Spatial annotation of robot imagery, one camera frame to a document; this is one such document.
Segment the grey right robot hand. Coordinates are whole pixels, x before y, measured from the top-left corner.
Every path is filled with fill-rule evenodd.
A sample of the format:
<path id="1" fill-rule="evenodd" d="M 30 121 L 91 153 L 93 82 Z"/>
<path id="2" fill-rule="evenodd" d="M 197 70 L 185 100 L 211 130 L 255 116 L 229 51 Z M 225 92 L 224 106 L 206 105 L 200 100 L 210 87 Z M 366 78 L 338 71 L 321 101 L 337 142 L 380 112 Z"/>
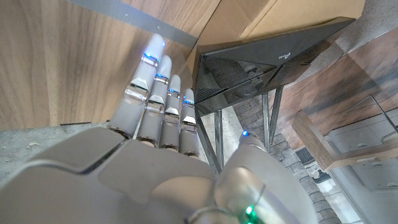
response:
<path id="1" fill-rule="evenodd" d="M 199 158 L 193 91 L 154 34 L 106 128 L 27 161 L 1 189 L 2 223 L 316 223 L 300 182 L 247 131 L 219 171 Z"/>

